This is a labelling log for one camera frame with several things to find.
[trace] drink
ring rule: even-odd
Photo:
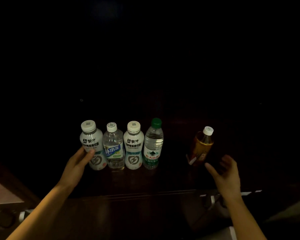
[[[102,142],[108,165],[112,169],[124,169],[124,137],[114,122],[107,124]]]
[[[161,129],[161,124],[162,121],[159,118],[152,119],[151,126],[145,134],[143,165],[147,169],[154,169],[158,166],[158,159],[164,143],[164,133]]]
[[[190,153],[186,155],[188,164],[198,166],[203,163],[214,142],[211,138],[212,133],[213,129],[209,126],[197,132]]]
[[[95,150],[93,158],[89,165],[94,170],[101,170],[107,166],[107,159],[102,145],[102,131],[96,127],[93,120],[86,120],[81,123],[80,141],[86,152]]]
[[[142,146],[145,136],[140,130],[141,125],[138,121],[130,121],[127,131],[123,135],[126,148],[125,164],[128,169],[138,169],[142,165]]]

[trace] circular gray logo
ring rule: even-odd
[[[139,162],[139,156],[129,156],[128,161],[130,164],[135,165]]]
[[[100,156],[96,156],[94,158],[91,159],[91,163],[95,166],[99,165],[102,161],[102,157]]]

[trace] green bottle cap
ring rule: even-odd
[[[151,121],[151,126],[155,129],[161,128],[162,121],[159,118],[154,118]]]

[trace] person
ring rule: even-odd
[[[84,167],[92,159],[94,150],[87,154],[81,147],[68,161],[60,181],[43,198],[33,212],[11,233],[7,240],[44,239],[60,208],[80,181]],[[222,157],[220,163],[226,169],[222,175],[208,163],[205,167],[214,178],[219,193],[229,209],[238,240],[266,239],[255,219],[245,206],[240,192],[237,163],[230,156]]]

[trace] person's left hand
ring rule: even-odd
[[[94,149],[90,149],[85,155],[85,150],[82,146],[72,157],[70,157],[57,185],[65,187],[71,193],[79,183],[84,173],[84,166],[92,159],[94,152]]]

